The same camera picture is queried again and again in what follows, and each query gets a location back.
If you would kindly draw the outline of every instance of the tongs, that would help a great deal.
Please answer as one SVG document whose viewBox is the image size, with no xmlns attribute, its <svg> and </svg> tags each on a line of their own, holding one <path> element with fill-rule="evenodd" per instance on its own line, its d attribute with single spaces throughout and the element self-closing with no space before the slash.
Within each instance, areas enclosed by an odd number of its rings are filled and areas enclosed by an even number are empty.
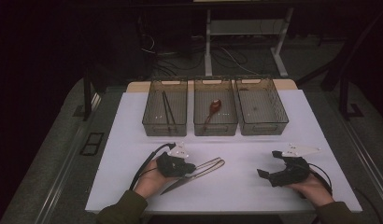
<svg viewBox="0 0 383 224">
<path fill-rule="evenodd" d="M 162 194 L 165 194 L 166 192 L 168 191 L 171 191 L 173 189 L 176 189 L 184 184 L 187 184 L 189 182 L 191 182 L 192 180 L 195 180 L 197 179 L 198 177 L 200 176 L 203 176 L 203 175 L 206 175 L 208 173 L 211 173 L 212 171 L 214 170 L 217 170 L 219 169 L 222 165 L 224 165 L 224 160 L 222 160 L 220 157 L 217 157 L 216 159 L 212 160 L 212 161 L 208 161 L 204 164 L 201 164 L 199 166 L 197 166 L 195 169 L 198 170 L 198 169 L 201 169 L 201 168 L 204 168 L 204 167 L 207 167 L 208 165 L 211 165 L 211 167 L 209 167 L 208 169 L 204 170 L 203 172 L 201 173 L 198 173 L 196 175 L 192 175 L 192 176 L 183 176 L 181 177 L 177 182 L 175 182 L 174 184 L 172 184 L 171 186 L 169 186 L 168 188 L 166 188 L 162 193 Z"/>
</svg>

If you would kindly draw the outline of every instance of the transparent container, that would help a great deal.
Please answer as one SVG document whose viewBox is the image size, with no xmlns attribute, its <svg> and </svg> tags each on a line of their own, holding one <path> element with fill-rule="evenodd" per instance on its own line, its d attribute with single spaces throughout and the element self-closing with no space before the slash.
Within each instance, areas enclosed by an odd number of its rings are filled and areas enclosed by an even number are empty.
<svg viewBox="0 0 383 224">
<path fill-rule="evenodd" d="M 220 100 L 220 109 L 211 114 L 210 107 Z M 230 77 L 194 78 L 194 134 L 196 136 L 232 136 L 237 129 L 233 84 Z"/>
<path fill-rule="evenodd" d="M 243 135 L 280 135 L 289 120 L 270 76 L 235 76 L 240 131 Z"/>
<path fill-rule="evenodd" d="M 147 136 L 186 136 L 187 77 L 153 77 L 143 116 Z"/>
</svg>

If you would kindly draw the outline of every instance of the sleeve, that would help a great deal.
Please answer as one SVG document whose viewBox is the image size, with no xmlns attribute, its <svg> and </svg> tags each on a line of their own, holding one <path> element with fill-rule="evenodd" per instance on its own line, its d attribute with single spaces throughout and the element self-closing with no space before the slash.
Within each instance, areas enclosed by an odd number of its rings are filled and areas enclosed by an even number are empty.
<svg viewBox="0 0 383 224">
<path fill-rule="evenodd" d="M 120 200 L 104 208 L 97 216 L 97 224 L 139 224 L 139 218 L 148 206 L 139 194 L 127 190 Z"/>
<path fill-rule="evenodd" d="M 322 224 L 362 224 L 343 202 L 323 205 L 317 214 Z"/>
</svg>

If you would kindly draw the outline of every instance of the gray carpet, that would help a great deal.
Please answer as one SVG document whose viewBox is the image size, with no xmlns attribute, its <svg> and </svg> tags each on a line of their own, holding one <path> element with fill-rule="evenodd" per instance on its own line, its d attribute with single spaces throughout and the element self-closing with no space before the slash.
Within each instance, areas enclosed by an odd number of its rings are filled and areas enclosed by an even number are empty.
<svg viewBox="0 0 383 224">
<path fill-rule="evenodd" d="M 213 63 L 214 75 L 247 74 L 245 69 L 239 68 L 227 53 L 225 48 L 246 69 L 260 73 L 270 74 L 279 78 L 277 68 L 271 57 L 269 47 L 274 39 L 257 38 L 244 45 L 229 45 L 219 43 L 213 49 L 215 59 Z M 342 44 L 323 44 L 317 46 L 315 37 L 307 39 L 287 40 L 281 52 L 284 64 L 290 78 L 296 80 L 317 67 L 326 64 L 340 50 Z M 154 76 L 177 75 L 203 76 L 204 61 L 201 62 L 203 53 L 196 52 L 191 57 L 167 57 L 159 61 L 162 69 L 155 69 Z M 338 92 L 323 92 L 319 88 L 323 76 L 316 77 L 300 86 L 304 90 L 319 125 L 323 130 L 332 150 L 342 167 L 351 186 L 364 192 L 373 202 L 381 216 L 383 216 L 383 201 L 377 193 L 371 177 L 365 171 L 352 140 L 348 137 L 344 121 L 337 112 Z M 116 114 L 117 104 L 123 89 L 111 88 L 102 94 L 101 104 L 94 110 L 88 121 L 80 117 L 73 117 L 78 105 L 83 104 L 82 81 L 75 85 L 65 100 L 63 110 L 56 119 L 45 143 L 35 158 L 27 176 L 23 180 L 14 200 L 5 213 L 2 223 L 94 223 L 95 215 L 85 212 L 84 207 L 89 197 L 89 190 L 105 149 L 105 143 Z M 383 174 L 383 119 L 363 97 L 357 87 L 350 88 L 350 102 L 357 104 L 363 118 L 353 118 L 348 124 L 352 125 L 356 133 L 368 148 L 377 167 Z M 75 143 L 74 136 L 78 130 L 85 133 L 83 138 Z M 81 156 L 78 154 L 84 144 L 87 133 L 104 133 L 104 138 L 96 156 Z M 73 158 L 66 170 L 68 176 L 62 185 L 53 185 L 66 158 Z M 38 216 L 44 206 L 45 198 L 50 194 L 51 188 L 56 190 L 56 204 L 49 207 L 46 217 Z M 365 223 L 378 223 L 372 206 L 356 192 L 363 212 L 357 216 Z M 312 214 L 281 215 L 285 224 L 307 224 L 314 218 Z"/>
</svg>

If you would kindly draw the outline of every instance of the white table surface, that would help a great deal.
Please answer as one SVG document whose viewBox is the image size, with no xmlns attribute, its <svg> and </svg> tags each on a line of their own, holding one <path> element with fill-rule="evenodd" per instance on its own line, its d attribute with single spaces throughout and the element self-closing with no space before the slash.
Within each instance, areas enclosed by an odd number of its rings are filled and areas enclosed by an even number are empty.
<svg viewBox="0 0 383 224">
<path fill-rule="evenodd" d="M 218 170 L 164 195 L 149 199 L 148 214 L 280 214 L 314 211 L 307 200 L 291 189 L 271 187 L 256 169 L 270 173 L 285 169 L 284 161 L 272 157 L 289 143 L 319 147 L 320 153 L 304 156 L 331 178 L 333 196 L 351 211 L 362 210 L 302 91 L 278 91 L 290 119 L 282 135 L 197 137 L 192 123 L 193 94 L 188 99 L 186 137 L 147 137 L 142 125 L 148 94 L 126 92 L 108 137 L 86 210 L 97 213 L 116 203 L 126 191 L 145 159 L 162 144 L 184 142 L 190 157 L 186 162 L 202 164 L 217 157 L 226 163 Z"/>
</svg>

